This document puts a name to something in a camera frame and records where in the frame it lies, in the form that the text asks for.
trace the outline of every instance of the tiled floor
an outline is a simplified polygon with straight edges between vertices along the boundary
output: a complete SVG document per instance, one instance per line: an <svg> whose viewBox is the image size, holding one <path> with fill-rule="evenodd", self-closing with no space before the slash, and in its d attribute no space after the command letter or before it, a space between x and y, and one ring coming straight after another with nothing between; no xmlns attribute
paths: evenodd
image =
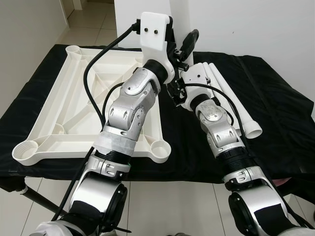
<svg viewBox="0 0 315 236"><path fill-rule="evenodd" d="M117 37L113 4L89 2L69 17L70 31L63 44L108 45ZM69 181L26 178L27 184L59 204ZM129 196L119 227L131 236L238 236L228 206L229 192L222 184L195 182L124 182ZM293 210L314 223L315 206L291 196ZM0 235L28 236L52 212L17 193L0 189Z"/></svg>
<svg viewBox="0 0 315 236"><path fill-rule="evenodd" d="M117 38L114 4L88 2L68 18L70 30L62 44L78 46L108 45Z"/></svg>

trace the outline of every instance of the white plastic tray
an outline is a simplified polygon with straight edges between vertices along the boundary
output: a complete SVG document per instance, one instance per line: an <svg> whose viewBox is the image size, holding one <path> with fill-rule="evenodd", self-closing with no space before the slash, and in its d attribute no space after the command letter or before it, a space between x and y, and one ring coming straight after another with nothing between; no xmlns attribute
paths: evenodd
<svg viewBox="0 0 315 236"><path fill-rule="evenodd" d="M101 130L99 118L83 87L83 73L98 49L78 46L66 48L67 58L47 97L28 138L12 152L15 160L25 166L45 158L83 158ZM111 50L91 68L88 85L101 109L112 86L130 78L142 66L141 52ZM108 110L119 95L116 89L106 106ZM148 112L133 156L149 157L165 162L170 145L162 139L158 98Z"/></svg>

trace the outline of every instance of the white pipe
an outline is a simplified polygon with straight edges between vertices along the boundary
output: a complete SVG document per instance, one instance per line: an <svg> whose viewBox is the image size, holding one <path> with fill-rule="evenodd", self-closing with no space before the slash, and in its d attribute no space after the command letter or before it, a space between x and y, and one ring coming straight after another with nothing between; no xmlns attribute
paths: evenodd
<svg viewBox="0 0 315 236"><path fill-rule="evenodd" d="M183 40L191 32L189 17L189 0L169 0L171 14L173 18L173 29L176 46L178 49L183 44ZM193 66L192 53L185 61L189 66Z"/></svg>
<svg viewBox="0 0 315 236"><path fill-rule="evenodd" d="M240 114L240 118L243 124L245 136L248 139L253 139L261 135L262 129L259 126L259 124L254 121L250 114L247 112L243 104L240 102L240 100L237 98L231 87L228 85L228 83L225 81L221 73L218 71L216 66L213 63L209 64L210 69L212 70L214 76L217 79L217 82L219 83L220 87L222 88L223 92L231 98L233 103L236 106L236 109L238 110Z"/></svg>
<svg viewBox="0 0 315 236"><path fill-rule="evenodd" d="M210 79L210 85L212 87L215 87L216 89L219 89L220 91L222 91L222 89L221 89L219 83L217 82L217 79L216 79L215 75L212 73L208 63L204 62L204 63L202 63L202 65L203 65L203 68L205 69L207 77ZM235 128L237 134L241 135L240 125L239 125L239 123L238 123L238 121L236 119L236 116L235 116L235 114L234 114L230 104L228 103L228 101L221 94L219 94L218 92L213 91L213 94L220 101L221 106L224 109L226 109L228 112L230 112L230 114L232 115L232 117L234 119L233 127Z"/></svg>

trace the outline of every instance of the black cable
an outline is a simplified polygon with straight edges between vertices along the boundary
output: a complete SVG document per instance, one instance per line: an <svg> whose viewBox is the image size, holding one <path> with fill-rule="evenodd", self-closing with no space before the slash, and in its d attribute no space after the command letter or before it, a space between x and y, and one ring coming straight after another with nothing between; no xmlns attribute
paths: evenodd
<svg viewBox="0 0 315 236"><path fill-rule="evenodd" d="M240 126L240 130L241 130L241 134L243 136L243 143L244 143L244 146L245 148L247 149L248 153L249 153L249 156L252 156L251 153L250 153L250 149L249 149L249 145L248 145L248 142L246 140L246 136L245 136L245 132L244 132L244 129L243 129L243 125L242 125L242 121L241 121L241 118L240 118L240 115L237 111L237 108L235 106L235 104L233 103L233 101L224 93L222 92L221 90L215 88L215 87L212 87L212 86L209 86L209 85L203 85L203 84L185 84L185 87L203 87L203 88L207 88L207 89L212 89L214 91L216 91L217 93L221 94L223 97L225 97L225 99L230 103L233 111L234 111L234 114L238 120L238 123L239 123L239 126ZM312 225L310 225L309 222L307 222L305 219L303 219L301 216L299 216L298 214L296 214L292 208L288 205L288 203L285 201L285 199L283 198L282 194L279 192L278 188L276 187L276 185L273 183L272 179L266 175L266 178L268 179L268 181L271 183L271 185L273 186L273 188L275 189L275 191L277 192L277 194L281 197L282 201L284 202L285 206L286 206L286 209L288 211L288 213L290 213L292 215L292 217L296 220L296 222L298 222L300 224L300 226L304 226L304 227L307 227L307 228L310 228L310 229L314 229Z"/></svg>
<svg viewBox="0 0 315 236"><path fill-rule="evenodd" d="M104 103L103 103L103 108L102 108L102 117L103 117L104 123L106 123L105 109L106 109L106 104L107 104L107 102L108 102L108 99L109 99L110 95L113 93L113 91L114 91L116 88L118 88L118 87L120 87L121 85L123 85L123 84L124 84L124 83L116 84L115 86L113 86L113 87L109 90L108 94L106 95L106 98L105 98Z"/></svg>
<svg viewBox="0 0 315 236"><path fill-rule="evenodd" d="M73 188L74 185L75 185L75 181L76 181L76 180L80 177L80 175L82 174L83 169L84 169L84 167L85 167L85 163L88 161L88 159L89 159L90 155L92 154L93 150L94 150L94 147L91 147L90 150L88 151L88 153L86 154L86 156L84 157L84 159L83 159L83 161L82 161L82 163L81 163L79 169L78 169L77 172L75 173L75 175L74 175L74 177L73 177L73 179L72 179L72 181L71 181L71 183L70 183L70 185L69 185L69 187L68 187L68 189L67 189L67 191L66 191L66 193L65 193L65 195L64 195L64 197L63 197L63 200L62 200L61 203L60 203L60 206L59 206L57 212L55 213L55 215L54 215L54 217L52 218L51 221L57 220L58 216L60 215L61 211L63 210L63 207L64 207L64 205L65 205L65 203L66 203L66 201L67 201L67 199L68 199L68 197L69 197L69 195L70 195L70 193L71 193L71 191L72 191L72 188Z"/></svg>
<svg viewBox="0 0 315 236"><path fill-rule="evenodd" d="M93 96L89 90L89 86L88 86L88 73L89 70L91 69L91 67L93 66L93 64L95 62L97 62L98 59L100 59L105 53L107 53L111 48L113 48L116 44L118 44L120 41L122 41L124 38L126 38L133 30L136 30L136 28L139 26L140 23L135 23L133 25L130 26L129 29L126 30L125 33L123 33L122 35L120 35L117 39L115 39L113 42L111 42L106 48L104 48L99 54L97 54L91 61L90 63L87 65L84 74L83 74L83 84L84 84L84 89L85 92L87 93L89 100L91 101L92 106L94 107L100 122L102 124L102 127L105 124L105 121L102 117L102 113L100 112L95 100L93 99Z"/></svg>
<svg viewBox="0 0 315 236"><path fill-rule="evenodd" d="M225 109L225 111L226 111L226 113L227 113L227 115L230 117L230 119L231 119L231 124L230 125L234 125L234 118L233 118L233 116L232 116L232 114L228 111L228 110L226 110Z"/></svg>

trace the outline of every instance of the black tablecloth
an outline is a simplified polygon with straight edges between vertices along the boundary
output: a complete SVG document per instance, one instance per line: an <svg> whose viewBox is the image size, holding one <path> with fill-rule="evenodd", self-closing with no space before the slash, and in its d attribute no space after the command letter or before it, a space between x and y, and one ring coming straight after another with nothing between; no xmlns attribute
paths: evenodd
<svg viewBox="0 0 315 236"><path fill-rule="evenodd" d="M81 159L46 159L33 166L15 161L11 152L25 140L66 58L66 45L55 45L0 119L0 176L71 179ZM263 129L249 140L272 178L315 177L314 103L291 88L263 59L195 52L194 62L213 62ZM159 95L168 161L133 158L129 180L190 180L218 183L222 171L192 112L175 108L165 86Z"/></svg>

